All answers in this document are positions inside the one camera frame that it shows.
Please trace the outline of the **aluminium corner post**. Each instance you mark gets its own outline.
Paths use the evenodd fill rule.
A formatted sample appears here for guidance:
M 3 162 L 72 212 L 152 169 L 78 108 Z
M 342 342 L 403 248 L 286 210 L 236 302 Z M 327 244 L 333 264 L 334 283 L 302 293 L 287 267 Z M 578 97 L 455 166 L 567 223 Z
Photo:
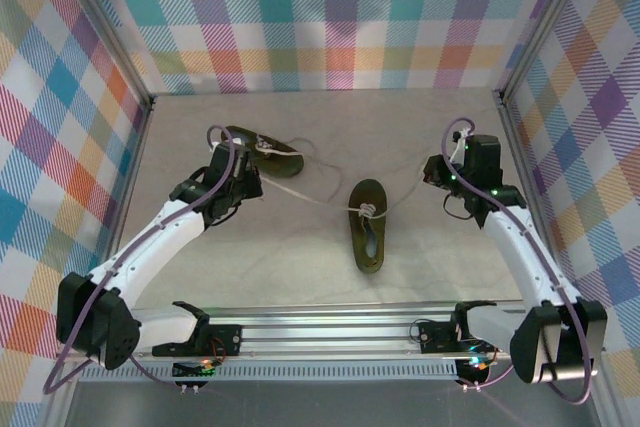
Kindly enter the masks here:
M 519 88 L 531 68 L 534 57 L 541 50 L 546 38 L 555 26 L 568 0 L 533 0 L 531 7 L 525 6 L 526 18 L 521 21 L 518 37 L 504 70 L 495 83 L 495 99 L 505 101 Z
M 116 28 L 107 16 L 101 0 L 78 0 L 85 10 L 86 16 L 94 27 L 98 37 L 103 41 L 114 63 L 119 67 L 123 77 L 135 93 L 138 101 L 147 109 L 152 110 L 154 96 L 149 92 L 139 75 L 134 63 L 124 48 Z

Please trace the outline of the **white shoelace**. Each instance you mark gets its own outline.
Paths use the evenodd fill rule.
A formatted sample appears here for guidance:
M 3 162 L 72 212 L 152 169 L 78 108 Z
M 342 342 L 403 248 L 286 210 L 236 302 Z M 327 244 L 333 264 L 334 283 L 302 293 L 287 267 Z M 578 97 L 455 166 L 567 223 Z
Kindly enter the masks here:
M 310 139 L 294 137 L 288 141 L 280 141 L 265 134 L 257 134 L 252 152 L 259 170 L 276 179 L 291 179 L 302 174 L 307 163 L 316 165 L 322 175 L 331 170 L 336 176 L 336 184 L 328 195 L 327 202 L 337 196 L 343 185 L 342 168 L 325 160 L 320 155 L 318 146 Z
M 415 181 L 413 182 L 412 186 L 410 187 L 410 189 L 408 191 L 406 191 L 400 199 L 398 199 L 397 201 L 395 201 L 392 204 L 388 204 L 387 207 L 382 210 L 379 209 L 377 207 L 375 207 L 373 205 L 372 202 L 360 202 L 356 207 L 349 207 L 349 206 L 342 206 L 342 205 L 338 205 L 338 204 L 333 204 L 329 201 L 322 201 L 319 199 L 315 199 L 313 197 L 310 197 L 304 193 L 301 193 L 299 191 L 296 191 L 290 187 L 287 187 L 285 185 L 282 185 L 279 182 L 276 182 L 275 180 L 273 180 L 270 177 L 262 177 L 262 182 L 266 183 L 267 185 L 270 185 L 272 187 L 275 187 L 277 189 L 279 189 L 282 192 L 285 192 L 297 199 L 300 199 L 302 201 L 314 204 L 314 205 L 318 205 L 318 206 L 323 206 L 323 207 L 329 207 L 332 209 L 338 209 L 340 211 L 343 212 L 348 212 L 348 213 L 356 213 L 358 217 L 361 218 L 366 218 L 369 220 L 377 220 L 377 219 L 382 219 L 385 218 L 390 212 L 392 212 L 393 210 L 395 210 L 397 207 L 399 207 L 400 205 L 402 205 L 416 190 L 416 188 L 420 185 L 420 183 L 422 182 L 422 176 L 420 174 L 418 174 L 415 177 Z

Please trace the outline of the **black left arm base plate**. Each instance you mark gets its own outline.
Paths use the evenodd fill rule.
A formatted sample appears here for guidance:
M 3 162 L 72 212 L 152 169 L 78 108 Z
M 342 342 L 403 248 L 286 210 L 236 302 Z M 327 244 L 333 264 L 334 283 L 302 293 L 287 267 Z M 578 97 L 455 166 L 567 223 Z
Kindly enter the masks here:
M 165 343 L 152 348 L 155 357 L 238 356 L 242 343 L 242 326 L 208 324 L 197 327 L 182 343 Z

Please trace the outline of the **olive green canvas shoe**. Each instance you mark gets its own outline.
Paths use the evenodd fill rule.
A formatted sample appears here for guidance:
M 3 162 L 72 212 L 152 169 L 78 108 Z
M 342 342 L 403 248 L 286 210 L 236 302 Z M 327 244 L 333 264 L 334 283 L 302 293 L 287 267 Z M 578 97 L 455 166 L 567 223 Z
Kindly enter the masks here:
M 233 139 L 240 139 L 250 150 L 251 162 L 261 173 L 292 178 L 303 170 L 303 156 L 284 142 L 239 126 L 231 125 L 226 129 Z
M 360 202 L 372 202 L 379 209 L 387 207 L 387 196 L 383 185 L 375 179 L 364 179 L 352 190 L 348 206 L 356 207 Z M 369 220 L 348 213 L 352 250 L 356 266 L 367 274 L 378 272 L 384 262 L 386 217 Z

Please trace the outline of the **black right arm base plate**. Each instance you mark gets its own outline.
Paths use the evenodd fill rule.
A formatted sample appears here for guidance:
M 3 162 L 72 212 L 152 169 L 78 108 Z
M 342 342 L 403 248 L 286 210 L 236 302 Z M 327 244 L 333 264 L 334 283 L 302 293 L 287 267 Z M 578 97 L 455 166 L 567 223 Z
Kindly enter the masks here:
M 423 354 L 493 354 L 497 350 L 492 344 L 464 333 L 455 322 L 420 319 L 415 327 L 417 331 L 412 332 L 411 336 L 418 342 Z

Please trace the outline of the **small controller board with LEDs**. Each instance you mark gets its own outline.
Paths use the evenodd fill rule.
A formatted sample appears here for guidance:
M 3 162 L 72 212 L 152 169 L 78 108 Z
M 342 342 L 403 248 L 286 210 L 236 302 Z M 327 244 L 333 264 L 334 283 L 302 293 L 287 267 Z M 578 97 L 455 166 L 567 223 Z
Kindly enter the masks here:
M 471 357 L 456 359 L 456 382 L 462 386 L 482 384 L 489 378 L 490 367 L 493 361 L 488 357 Z
M 210 378 L 216 375 L 217 368 L 221 367 L 222 364 L 223 362 L 221 360 L 212 358 L 175 362 L 172 364 L 171 375 L 173 378 Z

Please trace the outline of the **aluminium side rail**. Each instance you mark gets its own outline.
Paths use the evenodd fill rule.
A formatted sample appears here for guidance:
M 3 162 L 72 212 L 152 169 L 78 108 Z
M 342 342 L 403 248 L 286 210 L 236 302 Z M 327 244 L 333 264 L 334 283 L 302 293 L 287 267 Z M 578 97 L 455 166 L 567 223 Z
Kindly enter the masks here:
M 524 147 L 521 145 L 520 137 L 515 127 L 513 114 L 509 110 L 507 103 L 502 99 L 499 91 L 494 91 L 492 95 L 513 158 L 515 170 L 520 180 L 523 195 L 530 211 L 530 221 L 526 221 L 525 224 L 527 231 L 535 237 L 532 250 L 538 248 L 541 251 L 541 254 L 534 252 L 533 256 L 541 263 L 540 269 L 543 272 L 544 281 L 549 281 L 554 288 L 562 287 L 570 291 L 572 288 L 571 283 L 568 282 L 554 258 L 554 248 L 549 246 L 550 238 L 545 225 L 541 201 L 535 193 L 533 176 L 528 169 Z
M 99 247 L 102 247 L 102 251 L 97 260 L 100 262 L 115 254 L 121 243 L 154 112 L 155 100 L 155 97 L 151 97 L 150 104 L 142 104 L 140 107 L 121 157 L 120 171 L 114 185 L 116 197 L 115 206 L 110 217 L 111 223 L 104 239 L 99 244 Z

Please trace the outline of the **aluminium mounting rail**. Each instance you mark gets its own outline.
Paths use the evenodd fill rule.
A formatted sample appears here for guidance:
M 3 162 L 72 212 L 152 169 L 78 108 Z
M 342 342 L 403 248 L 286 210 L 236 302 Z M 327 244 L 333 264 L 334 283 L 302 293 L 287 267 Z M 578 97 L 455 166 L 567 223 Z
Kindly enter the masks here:
M 525 312 L 518 305 L 496 304 L 511 314 L 522 315 Z M 152 350 L 145 349 L 130 357 L 169 358 L 181 361 L 212 358 L 223 361 L 226 358 L 344 360 L 423 355 L 444 359 L 488 357 L 493 362 L 509 358 L 507 353 L 498 348 L 499 351 L 496 350 L 493 354 L 423 354 L 418 342 L 411 336 L 412 332 L 417 331 L 415 323 L 420 319 L 456 323 L 454 318 L 456 306 L 239 308 L 212 311 L 201 309 L 209 316 L 205 325 L 238 324 L 242 326 L 242 343 L 238 356 L 155 357 L 152 355 Z

